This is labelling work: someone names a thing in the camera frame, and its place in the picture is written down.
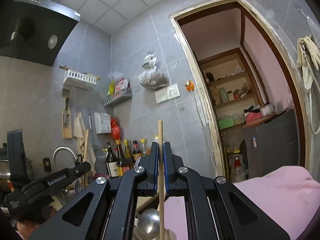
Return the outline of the steel spoon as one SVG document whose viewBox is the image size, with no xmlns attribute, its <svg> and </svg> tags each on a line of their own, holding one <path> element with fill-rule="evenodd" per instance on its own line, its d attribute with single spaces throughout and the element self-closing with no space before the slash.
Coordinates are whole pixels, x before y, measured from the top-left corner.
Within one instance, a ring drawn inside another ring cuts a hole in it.
<svg viewBox="0 0 320 240">
<path fill-rule="evenodd" d="M 160 216 L 156 209 L 147 209 L 139 217 L 138 233 L 141 239 L 155 239 L 160 234 Z"/>
</svg>

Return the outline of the thin wooden chopstick long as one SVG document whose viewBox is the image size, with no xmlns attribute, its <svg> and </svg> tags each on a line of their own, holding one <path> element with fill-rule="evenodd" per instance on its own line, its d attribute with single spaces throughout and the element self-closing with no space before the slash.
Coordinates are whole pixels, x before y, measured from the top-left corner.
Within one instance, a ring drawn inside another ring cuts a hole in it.
<svg viewBox="0 0 320 240">
<path fill-rule="evenodd" d="M 159 187 L 159 217 L 160 217 L 160 228 L 159 228 L 159 239 L 164 240 L 165 226 L 164 226 L 164 164 L 163 164 L 163 121 L 158 121 L 158 146 L 159 146 L 159 176 L 158 176 L 158 187 Z"/>
</svg>

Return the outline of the dark sauce bottle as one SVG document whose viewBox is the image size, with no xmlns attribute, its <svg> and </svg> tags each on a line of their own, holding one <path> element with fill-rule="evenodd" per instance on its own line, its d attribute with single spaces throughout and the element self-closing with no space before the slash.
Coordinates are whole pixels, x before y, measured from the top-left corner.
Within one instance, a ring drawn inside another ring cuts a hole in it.
<svg viewBox="0 0 320 240">
<path fill-rule="evenodd" d="M 117 154 L 118 154 L 118 176 L 122 177 L 124 173 L 130 170 L 131 166 L 129 161 L 126 159 L 122 146 L 121 146 L 121 140 L 116 140 L 116 146 L 117 146 Z"/>
</svg>

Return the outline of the chrome sink faucet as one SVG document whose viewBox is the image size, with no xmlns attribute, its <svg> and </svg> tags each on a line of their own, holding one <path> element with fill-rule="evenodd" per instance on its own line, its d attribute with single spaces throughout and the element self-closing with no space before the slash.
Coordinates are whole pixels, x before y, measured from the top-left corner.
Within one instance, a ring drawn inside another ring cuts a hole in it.
<svg viewBox="0 0 320 240">
<path fill-rule="evenodd" d="M 73 168 L 80 163 L 81 159 L 70 147 L 60 146 L 53 153 L 52 164 L 55 172 L 63 168 Z"/>
</svg>

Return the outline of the red plastic bag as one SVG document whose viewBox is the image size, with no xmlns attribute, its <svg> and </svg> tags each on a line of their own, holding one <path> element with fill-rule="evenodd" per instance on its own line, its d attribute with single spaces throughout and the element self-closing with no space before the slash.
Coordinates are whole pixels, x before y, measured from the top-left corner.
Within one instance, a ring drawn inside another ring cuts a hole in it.
<svg viewBox="0 0 320 240">
<path fill-rule="evenodd" d="M 119 140 L 121 136 L 120 127 L 117 125 L 115 118 L 111 118 L 111 137 L 114 140 Z"/>
</svg>

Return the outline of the grey refrigerator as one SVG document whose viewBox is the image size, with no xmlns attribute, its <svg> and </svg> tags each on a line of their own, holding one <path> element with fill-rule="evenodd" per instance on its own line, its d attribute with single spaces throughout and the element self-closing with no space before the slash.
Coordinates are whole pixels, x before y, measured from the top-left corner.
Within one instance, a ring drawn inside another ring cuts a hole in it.
<svg viewBox="0 0 320 240">
<path fill-rule="evenodd" d="M 255 127 L 244 128 L 248 177 L 262 177 L 299 159 L 296 116 L 289 109 Z"/>
</svg>

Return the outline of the hanging beige towel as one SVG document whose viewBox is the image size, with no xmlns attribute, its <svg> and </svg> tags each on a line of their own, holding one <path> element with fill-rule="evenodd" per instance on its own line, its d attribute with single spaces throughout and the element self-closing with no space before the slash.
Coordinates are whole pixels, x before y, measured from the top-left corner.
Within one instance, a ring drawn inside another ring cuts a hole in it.
<svg viewBox="0 0 320 240">
<path fill-rule="evenodd" d="M 86 135 L 86 126 L 84 124 L 84 120 L 80 111 L 77 112 L 74 118 L 74 126 L 73 126 L 73 137 L 76 138 L 76 145 L 78 153 L 84 155 L 85 151 L 85 142 L 88 142 L 88 155 L 87 161 L 91 164 L 92 174 L 96 174 L 95 170 L 95 153 L 93 151 L 92 144 L 90 143 L 89 139 L 85 139 Z"/>
</svg>

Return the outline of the green box on shelf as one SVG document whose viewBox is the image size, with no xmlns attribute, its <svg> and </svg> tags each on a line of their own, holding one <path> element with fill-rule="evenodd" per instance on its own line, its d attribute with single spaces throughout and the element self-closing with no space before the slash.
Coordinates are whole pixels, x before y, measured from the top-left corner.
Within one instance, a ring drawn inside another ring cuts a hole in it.
<svg viewBox="0 0 320 240">
<path fill-rule="evenodd" d="M 227 128 L 234 126 L 234 119 L 233 118 L 225 118 L 225 119 L 219 120 L 218 124 L 219 124 L 220 130 L 227 129 Z"/>
</svg>

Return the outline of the wooden cutting board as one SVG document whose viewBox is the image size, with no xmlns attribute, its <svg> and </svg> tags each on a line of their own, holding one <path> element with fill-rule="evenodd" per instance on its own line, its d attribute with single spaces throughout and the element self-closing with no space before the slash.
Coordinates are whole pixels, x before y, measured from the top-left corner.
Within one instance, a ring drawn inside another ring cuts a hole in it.
<svg viewBox="0 0 320 240">
<path fill-rule="evenodd" d="M 64 98 L 62 110 L 62 137 L 72 139 L 71 111 L 69 109 L 69 97 Z"/>
</svg>

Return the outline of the red cloth on fridge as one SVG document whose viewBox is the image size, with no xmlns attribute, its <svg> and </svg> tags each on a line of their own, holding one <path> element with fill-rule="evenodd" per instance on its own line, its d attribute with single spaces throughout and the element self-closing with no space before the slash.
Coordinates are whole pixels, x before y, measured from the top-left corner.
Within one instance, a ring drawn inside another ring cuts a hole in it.
<svg viewBox="0 0 320 240">
<path fill-rule="evenodd" d="M 254 112 L 249 112 L 246 115 L 246 123 L 249 124 L 251 122 L 253 122 L 256 119 L 259 119 L 262 117 L 262 114 L 260 112 L 258 113 L 254 113 Z"/>
</svg>

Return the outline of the black range hood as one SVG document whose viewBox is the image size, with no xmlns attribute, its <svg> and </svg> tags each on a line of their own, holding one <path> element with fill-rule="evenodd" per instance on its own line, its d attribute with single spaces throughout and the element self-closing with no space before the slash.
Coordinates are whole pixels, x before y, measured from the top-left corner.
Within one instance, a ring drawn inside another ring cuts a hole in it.
<svg viewBox="0 0 320 240">
<path fill-rule="evenodd" d="M 75 10 L 49 0 L 14 0 L 1 13 L 1 55 L 52 66 L 74 27 Z"/>
</svg>

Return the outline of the white box on wall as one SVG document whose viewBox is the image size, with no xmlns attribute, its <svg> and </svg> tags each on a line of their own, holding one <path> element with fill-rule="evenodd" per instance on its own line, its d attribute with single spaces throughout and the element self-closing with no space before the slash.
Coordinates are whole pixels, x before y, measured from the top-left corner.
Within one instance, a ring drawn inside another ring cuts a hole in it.
<svg viewBox="0 0 320 240">
<path fill-rule="evenodd" d="M 94 113 L 95 131 L 97 134 L 111 133 L 111 116 L 106 113 Z"/>
</svg>

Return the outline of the grey wall shelf rack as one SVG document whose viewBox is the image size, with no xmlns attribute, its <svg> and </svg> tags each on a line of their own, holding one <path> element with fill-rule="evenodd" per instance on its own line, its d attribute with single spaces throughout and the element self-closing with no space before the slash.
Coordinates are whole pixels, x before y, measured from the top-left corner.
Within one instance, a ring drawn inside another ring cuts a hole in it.
<svg viewBox="0 0 320 240">
<path fill-rule="evenodd" d="M 111 96 L 108 96 L 106 100 L 103 101 L 104 106 L 115 106 L 119 103 L 132 98 L 132 90 L 130 87 L 127 87 L 126 89 L 122 89 L 119 91 L 114 92 Z"/>
</svg>

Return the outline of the white wall socket panel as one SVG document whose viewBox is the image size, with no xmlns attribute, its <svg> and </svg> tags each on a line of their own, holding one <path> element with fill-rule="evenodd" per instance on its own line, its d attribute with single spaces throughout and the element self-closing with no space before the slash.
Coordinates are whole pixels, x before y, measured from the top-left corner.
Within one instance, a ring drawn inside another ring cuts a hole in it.
<svg viewBox="0 0 320 240">
<path fill-rule="evenodd" d="M 155 91 L 156 103 L 163 103 L 179 96 L 180 92 L 177 84 Z"/>
</svg>

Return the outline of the white wall basket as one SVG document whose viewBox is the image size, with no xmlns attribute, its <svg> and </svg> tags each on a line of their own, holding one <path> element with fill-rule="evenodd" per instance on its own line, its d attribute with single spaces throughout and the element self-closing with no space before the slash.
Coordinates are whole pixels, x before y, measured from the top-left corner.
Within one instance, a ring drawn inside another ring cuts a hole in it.
<svg viewBox="0 0 320 240">
<path fill-rule="evenodd" d="M 90 90 L 97 84 L 97 78 L 69 69 L 64 73 L 63 84 Z"/>
</svg>

